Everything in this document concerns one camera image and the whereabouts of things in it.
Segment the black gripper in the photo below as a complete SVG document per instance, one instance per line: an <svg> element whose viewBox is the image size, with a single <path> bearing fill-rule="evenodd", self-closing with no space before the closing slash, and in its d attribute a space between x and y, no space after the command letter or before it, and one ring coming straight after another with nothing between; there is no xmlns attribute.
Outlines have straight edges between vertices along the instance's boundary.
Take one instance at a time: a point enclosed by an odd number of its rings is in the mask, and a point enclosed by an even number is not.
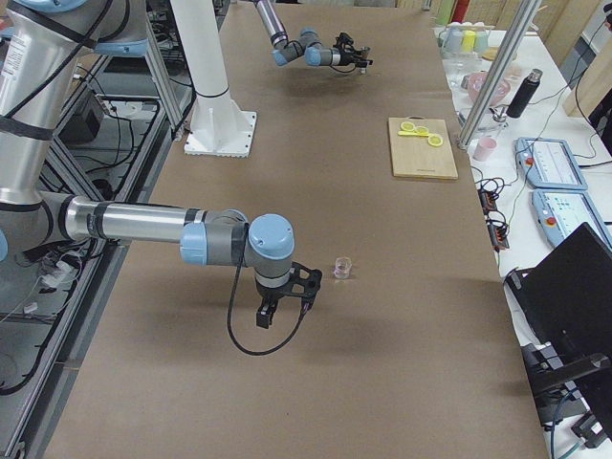
<svg viewBox="0 0 612 459"><path fill-rule="evenodd" d="M286 286L268 287L257 282L256 289L262 298L255 316L256 326L270 328L273 323L274 310L280 299L288 294L288 288Z"/></svg>
<svg viewBox="0 0 612 459"><path fill-rule="evenodd" d="M370 66L373 64L372 59L360 59L359 54L369 54L371 51L370 47L364 46L355 50L354 47L341 47L339 48L339 65L350 65L357 62L357 66Z"/></svg>

